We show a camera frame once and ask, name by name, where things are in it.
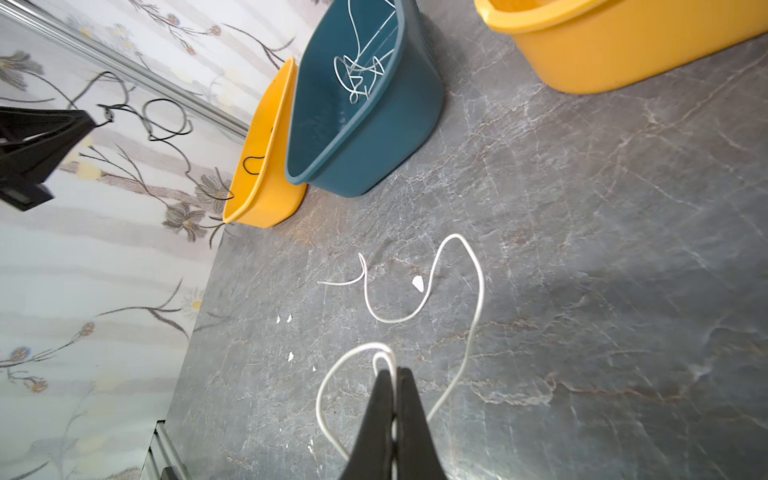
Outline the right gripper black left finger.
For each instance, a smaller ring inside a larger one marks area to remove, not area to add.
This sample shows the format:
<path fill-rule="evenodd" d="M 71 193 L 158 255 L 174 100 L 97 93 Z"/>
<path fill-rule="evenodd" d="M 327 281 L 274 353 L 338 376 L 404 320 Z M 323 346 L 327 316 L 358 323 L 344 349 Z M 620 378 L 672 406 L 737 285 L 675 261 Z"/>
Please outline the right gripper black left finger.
<path fill-rule="evenodd" d="M 341 480 L 393 478 L 395 393 L 392 376 L 381 370 L 376 377 L 361 427 Z"/>

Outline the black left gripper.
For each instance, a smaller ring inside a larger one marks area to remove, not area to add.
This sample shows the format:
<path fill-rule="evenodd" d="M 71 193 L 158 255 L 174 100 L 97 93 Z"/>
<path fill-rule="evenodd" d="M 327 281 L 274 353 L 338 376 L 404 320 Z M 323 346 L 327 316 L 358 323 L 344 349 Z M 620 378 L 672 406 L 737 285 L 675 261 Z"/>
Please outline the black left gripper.
<path fill-rule="evenodd" d="M 44 182 L 96 123 L 84 110 L 1 108 L 1 200 L 28 211 L 53 199 Z"/>

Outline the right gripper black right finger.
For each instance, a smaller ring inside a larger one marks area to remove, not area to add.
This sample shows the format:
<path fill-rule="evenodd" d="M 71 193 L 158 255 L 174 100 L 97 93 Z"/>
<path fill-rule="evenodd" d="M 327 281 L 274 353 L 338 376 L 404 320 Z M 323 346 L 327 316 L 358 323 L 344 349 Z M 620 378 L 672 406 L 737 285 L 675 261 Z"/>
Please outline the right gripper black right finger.
<path fill-rule="evenodd" d="M 395 459 L 400 480 L 446 480 L 440 464 L 413 373 L 397 374 Z"/>

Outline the white paper scrap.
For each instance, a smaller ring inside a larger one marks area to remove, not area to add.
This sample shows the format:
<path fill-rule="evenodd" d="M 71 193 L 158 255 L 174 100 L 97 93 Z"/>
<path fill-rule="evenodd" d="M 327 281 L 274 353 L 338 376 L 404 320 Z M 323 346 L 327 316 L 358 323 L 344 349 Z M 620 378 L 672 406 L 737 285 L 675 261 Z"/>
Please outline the white paper scrap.
<path fill-rule="evenodd" d="M 421 275 L 416 275 L 412 279 L 412 285 L 420 292 L 423 293 L 425 291 L 425 284 L 423 277 Z"/>

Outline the left yellow plastic tray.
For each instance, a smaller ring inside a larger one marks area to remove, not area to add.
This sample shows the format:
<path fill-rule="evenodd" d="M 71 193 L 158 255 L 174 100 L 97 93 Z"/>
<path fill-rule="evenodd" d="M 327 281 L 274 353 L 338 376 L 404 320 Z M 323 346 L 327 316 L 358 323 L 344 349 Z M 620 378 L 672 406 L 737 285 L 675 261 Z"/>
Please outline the left yellow plastic tray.
<path fill-rule="evenodd" d="M 288 59 L 259 102 L 224 206 L 227 224 L 267 229 L 292 216 L 304 199 L 307 186 L 285 175 L 297 74 L 296 61 Z"/>

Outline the yellow plastic tray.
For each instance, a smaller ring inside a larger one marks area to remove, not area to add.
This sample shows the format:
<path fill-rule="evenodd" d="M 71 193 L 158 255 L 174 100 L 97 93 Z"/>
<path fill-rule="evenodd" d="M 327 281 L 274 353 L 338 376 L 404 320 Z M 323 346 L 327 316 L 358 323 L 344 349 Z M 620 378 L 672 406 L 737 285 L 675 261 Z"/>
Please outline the yellow plastic tray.
<path fill-rule="evenodd" d="M 610 91 L 767 31 L 764 1 L 482 1 L 539 79 L 570 94 Z"/>
<path fill-rule="evenodd" d="M 296 61 L 288 59 L 259 102 L 224 206 L 227 224 L 267 229 L 292 216 L 304 199 L 307 186 L 285 175 L 297 74 Z"/>

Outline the teal plastic tray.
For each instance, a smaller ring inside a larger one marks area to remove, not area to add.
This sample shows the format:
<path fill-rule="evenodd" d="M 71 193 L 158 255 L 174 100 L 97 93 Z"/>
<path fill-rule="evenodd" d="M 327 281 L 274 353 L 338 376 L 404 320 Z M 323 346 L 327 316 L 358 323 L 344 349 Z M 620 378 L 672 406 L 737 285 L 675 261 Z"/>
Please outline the teal plastic tray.
<path fill-rule="evenodd" d="M 300 62 L 285 174 L 356 197 L 430 136 L 443 87 L 414 1 L 334 1 Z"/>

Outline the right yellow plastic tray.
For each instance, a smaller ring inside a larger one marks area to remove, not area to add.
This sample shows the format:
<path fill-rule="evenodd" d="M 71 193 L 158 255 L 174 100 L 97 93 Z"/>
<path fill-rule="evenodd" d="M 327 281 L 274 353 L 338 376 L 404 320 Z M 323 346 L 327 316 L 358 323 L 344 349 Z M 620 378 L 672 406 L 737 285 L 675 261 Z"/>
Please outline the right yellow plastic tray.
<path fill-rule="evenodd" d="M 610 91 L 767 31 L 764 1 L 482 1 L 539 79 L 570 94 Z"/>

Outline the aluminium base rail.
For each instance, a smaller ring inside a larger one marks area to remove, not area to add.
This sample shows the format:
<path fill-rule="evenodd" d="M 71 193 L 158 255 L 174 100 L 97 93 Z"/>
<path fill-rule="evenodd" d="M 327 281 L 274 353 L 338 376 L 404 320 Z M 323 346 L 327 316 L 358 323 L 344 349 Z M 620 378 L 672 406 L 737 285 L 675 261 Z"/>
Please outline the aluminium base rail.
<path fill-rule="evenodd" d="M 177 453 L 165 421 L 158 421 L 140 474 L 141 480 L 189 480 L 190 476 Z"/>

